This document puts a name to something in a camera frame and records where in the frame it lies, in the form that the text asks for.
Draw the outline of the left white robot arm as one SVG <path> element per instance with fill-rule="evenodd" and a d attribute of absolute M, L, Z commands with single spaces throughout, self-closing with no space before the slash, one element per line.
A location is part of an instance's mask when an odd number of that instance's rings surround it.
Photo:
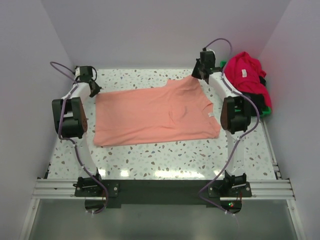
<path fill-rule="evenodd" d="M 102 89 L 97 84 L 98 72 L 93 66 L 77 66 L 71 73 L 71 89 L 51 103 L 55 131 L 60 140 L 70 142 L 79 177 L 98 179 L 99 171 L 87 142 L 88 121 L 83 107 L 87 98 L 93 98 Z"/>

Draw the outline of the salmon pink t shirt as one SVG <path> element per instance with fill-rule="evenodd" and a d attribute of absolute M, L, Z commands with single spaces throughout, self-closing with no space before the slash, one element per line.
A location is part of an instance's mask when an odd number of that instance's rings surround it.
<path fill-rule="evenodd" d="M 99 147 L 216 139 L 221 126 L 198 79 L 169 79 L 153 88 L 100 93 L 95 100 Z"/>

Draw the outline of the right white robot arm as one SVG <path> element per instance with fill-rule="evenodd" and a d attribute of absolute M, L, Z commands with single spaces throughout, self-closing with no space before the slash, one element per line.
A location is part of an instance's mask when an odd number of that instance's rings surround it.
<path fill-rule="evenodd" d="M 235 196 L 247 181 L 244 167 L 244 134 L 251 124 L 251 103 L 237 91 L 220 67 L 216 67 L 216 56 L 212 50 L 203 48 L 196 59 L 192 76 L 204 80 L 222 100 L 220 125 L 227 137 L 227 164 L 223 168 L 223 192 Z"/>

